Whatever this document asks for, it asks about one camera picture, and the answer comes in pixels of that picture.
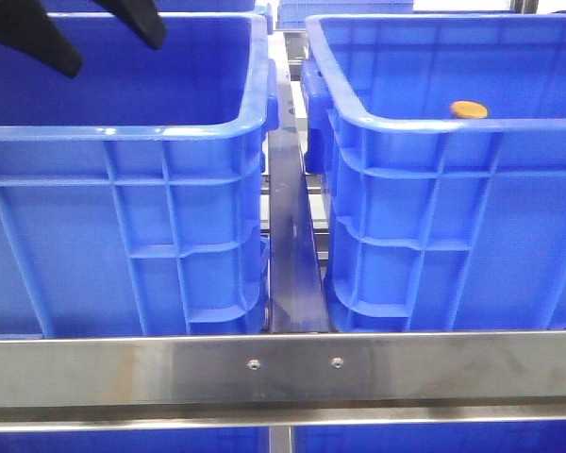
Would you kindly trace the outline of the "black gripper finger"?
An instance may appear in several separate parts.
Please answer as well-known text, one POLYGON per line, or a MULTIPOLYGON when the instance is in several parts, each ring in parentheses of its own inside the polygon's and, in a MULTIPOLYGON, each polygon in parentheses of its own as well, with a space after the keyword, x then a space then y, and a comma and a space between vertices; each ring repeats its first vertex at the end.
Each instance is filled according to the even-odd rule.
POLYGON ((0 1, 0 44, 74 78, 83 58, 61 33, 41 1, 0 1))
POLYGON ((151 0, 96 0, 104 10, 123 21, 146 45, 159 50, 167 28, 151 0))

